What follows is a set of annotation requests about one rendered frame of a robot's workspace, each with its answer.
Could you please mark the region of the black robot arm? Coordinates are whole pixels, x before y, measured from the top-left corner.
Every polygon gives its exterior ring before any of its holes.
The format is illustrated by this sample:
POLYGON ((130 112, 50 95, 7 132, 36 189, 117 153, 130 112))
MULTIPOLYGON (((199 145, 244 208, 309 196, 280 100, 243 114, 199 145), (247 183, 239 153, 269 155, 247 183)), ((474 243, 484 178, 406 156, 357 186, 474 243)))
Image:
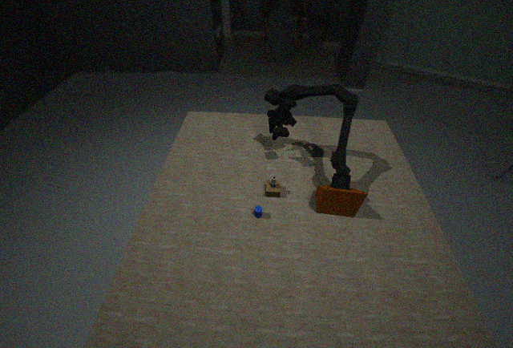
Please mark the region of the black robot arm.
POLYGON ((265 100, 271 104, 278 105, 278 111, 288 114, 289 118, 286 118, 285 125, 291 125, 292 127, 297 122, 290 112, 291 107, 296 107, 296 101, 301 100, 305 97, 320 96, 320 95, 335 95, 343 104, 343 124, 341 126, 341 134, 338 141, 337 150, 332 152, 331 164, 336 173, 333 174, 331 188, 347 189, 350 184, 349 173, 350 170, 346 165, 346 148, 347 140, 349 136, 349 130, 352 122, 354 112, 357 109, 358 97, 355 94, 351 94, 345 88, 339 84, 326 84, 318 86, 304 87, 301 85, 290 85, 283 91, 277 91, 275 88, 269 90, 265 94, 265 100))

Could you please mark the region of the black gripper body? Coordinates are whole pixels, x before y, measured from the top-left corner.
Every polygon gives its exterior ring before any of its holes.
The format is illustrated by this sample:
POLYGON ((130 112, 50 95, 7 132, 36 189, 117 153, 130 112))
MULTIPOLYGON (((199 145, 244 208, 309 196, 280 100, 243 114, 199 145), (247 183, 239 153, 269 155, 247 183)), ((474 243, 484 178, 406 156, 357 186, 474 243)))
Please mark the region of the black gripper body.
POLYGON ((285 120, 286 118, 289 118, 289 113, 285 114, 278 111, 278 109, 275 109, 275 111, 269 110, 267 115, 277 126, 275 128, 276 136, 288 137, 289 131, 286 127, 283 127, 283 124, 286 124, 285 120))

